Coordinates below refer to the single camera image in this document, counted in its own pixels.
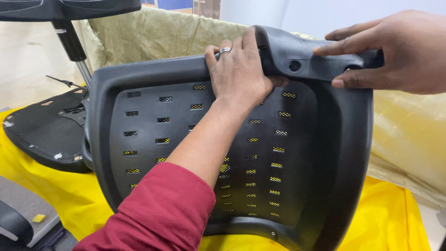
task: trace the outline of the white scuff mark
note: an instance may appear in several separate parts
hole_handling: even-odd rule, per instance
[[[4,125],[5,127],[10,127],[10,126],[13,126],[14,123],[5,121],[5,122],[3,122],[3,125]]]
[[[54,159],[60,159],[60,158],[62,158],[62,153],[56,154],[54,156]]]

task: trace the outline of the rectangular vent hole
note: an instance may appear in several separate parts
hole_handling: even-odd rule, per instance
[[[170,117],[160,117],[157,118],[158,123],[169,123],[170,122]]]
[[[228,164],[223,164],[222,168],[220,169],[220,171],[222,172],[227,172],[231,169],[231,167]]]
[[[282,136],[286,136],[288,133],[284,132],[284,131],[281,131],[281,130],[276,130],[276,134],[282,135]]]
[[[172,96],[170,96],[170,97],[160,97],[160,102],[172,102]]]
[[[290,92],[282,92],[282,96],[294,99],[296,98],[296,94]]]
[[[259,141],[258,138],[248,138],[248,143],[254,143],[254,142],[257,142],[257,141]]]
[[[284,148],[280,148],[280,147],[273,147],[273,151],[276,151],[276,152],[285,152],[285,149],[284,149]]]
[[[246,159],[256,159],[257,158],[257,154],[256,155],[248,155],[246,156]]]
[[[125,173],[139,173],[139,169],[126,169]]]
[[[128,136],[136,136],[137,132],[136,131],[130,131],[130,132],[124,132],[124,136],[128,137]]]
[[[260,125],[260,119],[250,119],[248,121],[249,124],[256,124],[256,125]]]
[[[129,116],[137,116],[139,114],[138,111],[129,111],[129,112],[125,112],[125,116],[129,117]]]
[[[138,151],[124,151],[124,156],[138,155]]]
[[[169,138],[157,138],[155,139],[156,144],[166,144],[169,143]]]
[[[191,110],[200,110],[203,109],[203,104],[190,105]]]
[[[271,163],[272,167],[282,167],[282,164],[279,163]]]
[[[141,91],[128,92],[127,98],[134,98],[141,96]]]
[[[291,113],[279,112],[280,117],[291,117]]]
[[[277,181],[277,182],[281,182],[281,179],[279,179],[279,178],[274,178],[274,177],[269,178],[269,180]]]
[[[195,84],[193,90],[204,90],[206,89],[206,85],[204,84]]]

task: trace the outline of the forearm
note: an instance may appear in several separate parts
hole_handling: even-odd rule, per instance
[[[216,100],[166,162],[190,170],[213,188],[235,134],[250,110]]]

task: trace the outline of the mounting hole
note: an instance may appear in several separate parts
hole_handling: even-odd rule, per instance
[[[291,61],[291,63],[289,63],[289,70],[292,72],[297,72],[299,69],[301,68],[301,63],[299,63],[299,61]]]
[[[362,69],[361,66],[359,66],[359,65],[355,65],[355,64],[351,64],[351,65],[347,65],[347,66],[344,68],[344,72],[352,71],[352,70],[361,70],[361,69]]]

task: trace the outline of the black chair part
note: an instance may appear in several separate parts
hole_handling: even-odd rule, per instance
[[[370,89],[333,88],[382,52],[318,57],[327,41],[258,26],[266,75],[292,81],[259,104],[221,168],[205,235],[256,234],[290,250],[334,250],[353,217],[372,139]],[[89,146],[113,209],[193,130],[215,96],[203,55],[104,67],[92,78]]]
[[[78,106],[84,91],[76,88],[17,110],[4,120],[13,125],[3,130],[14,145],[44,166],[65,172],[91,172],[83,161],[84,127],[63,117],[78,120],[85,114],[60,114],[63,109]]]
[[[31,224],[21,214],[3,201],[0,201],[0,226],[11,234],[17,236],[17,240],[13,241],[8,237],[1,235],[0,248],[2,248],[2,246],[26,246],[33,239],[34,231]]]
[[[140,9],[140,0],[0,0],[0,21],[81,20]]]

